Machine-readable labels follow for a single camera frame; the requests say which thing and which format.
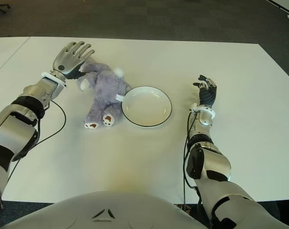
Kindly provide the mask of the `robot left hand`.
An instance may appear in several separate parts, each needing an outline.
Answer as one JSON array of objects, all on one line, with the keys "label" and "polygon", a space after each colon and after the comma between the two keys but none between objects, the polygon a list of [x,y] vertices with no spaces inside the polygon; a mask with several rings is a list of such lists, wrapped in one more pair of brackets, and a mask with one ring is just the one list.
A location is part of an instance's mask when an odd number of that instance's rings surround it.
[{"label": "robot left hand", "polygon": [[80,71],[80,67],[95,53],[95,50],[90,48],[91,45],[83,41],[65,45],[53,61],[51,75],[62,81],[84,76],[85,73]]}]

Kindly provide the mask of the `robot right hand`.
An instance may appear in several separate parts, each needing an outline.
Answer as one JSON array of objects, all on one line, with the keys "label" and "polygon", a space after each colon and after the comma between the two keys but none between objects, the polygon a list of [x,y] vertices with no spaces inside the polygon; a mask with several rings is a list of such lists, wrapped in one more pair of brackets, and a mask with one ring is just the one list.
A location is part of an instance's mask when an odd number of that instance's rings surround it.
[{"label": "robot right hand", "polygon": [[201,82],[193,83],[193,85],[199,88],[199,104],[212,107],[217,95],[217,85],[204,75],[200,75],[198,80]]}]

